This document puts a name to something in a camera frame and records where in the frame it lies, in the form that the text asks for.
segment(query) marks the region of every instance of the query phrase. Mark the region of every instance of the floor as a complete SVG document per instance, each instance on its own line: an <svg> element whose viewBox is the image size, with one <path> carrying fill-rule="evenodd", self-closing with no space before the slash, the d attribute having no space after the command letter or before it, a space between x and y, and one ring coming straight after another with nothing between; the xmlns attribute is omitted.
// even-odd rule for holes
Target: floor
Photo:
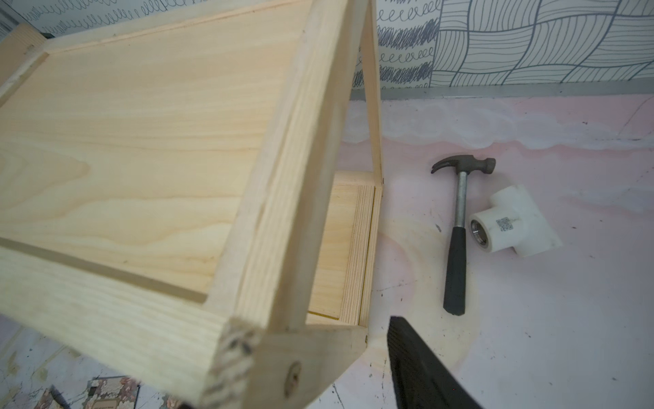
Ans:
<svg viewBox="0 0 654 409"><path fill-rule="evenodd" d="M651 408L652 98L385 102L369 348L311 407L396 407L385 334L402 315L486 409ZM352 104L341 169L367 167L363 112ZM468 305L454 317L441 304L455 175L429 170L462 152L497 159L470 175L468 214L522 184L564 245L519 258L468 236ZM0 375L0 409L32 409L49 385L81 409L89 379L121 374L0 317ZM163 403L142 386L136 409Z"/></svg>

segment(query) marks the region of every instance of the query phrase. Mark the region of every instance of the screw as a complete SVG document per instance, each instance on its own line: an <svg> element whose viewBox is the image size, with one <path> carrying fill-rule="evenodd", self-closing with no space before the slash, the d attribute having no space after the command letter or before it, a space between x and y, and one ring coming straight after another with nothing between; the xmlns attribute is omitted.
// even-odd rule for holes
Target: screw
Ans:
<svg viewBox="0 0 654 409"><path fill-rule="evenodd" d="M284 396L286 398L293 395L293 392L295 392L295 390L298 388L298 384L300 383L301 370L302 364L299 361L293 362L288 369L286 381L284 382Z"/></svg>

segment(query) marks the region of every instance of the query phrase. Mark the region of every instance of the white pipe fitting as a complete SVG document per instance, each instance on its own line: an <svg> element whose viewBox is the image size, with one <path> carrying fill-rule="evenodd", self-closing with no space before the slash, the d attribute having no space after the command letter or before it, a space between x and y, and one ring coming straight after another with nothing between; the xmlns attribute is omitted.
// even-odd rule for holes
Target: white pipe fitting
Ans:
<svg viewBox="0 0 654 409"><path fill-rule="evenodd" d="M470 231L487 253L513 247L527 257L563 245L523 185L491 195L490 204L470 216Z"/></svg>

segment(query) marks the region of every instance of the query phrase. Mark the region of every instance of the qr code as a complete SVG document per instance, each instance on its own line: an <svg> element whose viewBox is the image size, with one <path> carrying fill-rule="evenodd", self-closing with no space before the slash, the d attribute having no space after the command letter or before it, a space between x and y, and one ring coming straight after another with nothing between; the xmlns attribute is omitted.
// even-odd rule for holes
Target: qr code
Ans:
<svg viewBox="0 0 654 409"><path fill-rule="evenodd" d="M511 224L511 221L509 220L508 217L504 217L503 219L500 220L495 220L500 227L500 229L505 232L506 230L513 230L513 225Z"/></svg>

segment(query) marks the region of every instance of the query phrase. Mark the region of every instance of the claw hammer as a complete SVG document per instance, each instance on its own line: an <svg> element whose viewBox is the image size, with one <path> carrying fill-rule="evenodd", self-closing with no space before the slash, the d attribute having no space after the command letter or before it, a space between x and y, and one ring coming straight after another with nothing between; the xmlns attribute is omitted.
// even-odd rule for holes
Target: claw hammer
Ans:
<svg viewBox="0 0 654 409"><path fill-rule="evenodd" d="M432 173L447 166L454 167L458 175L458 185L454 227L447 254L443 308L450 314L463 315L466 312L466 189L468 174L474 170L491 174L495 169L495 159L479 160L472 155L450 156L436 162L432 166Z"/></svg>

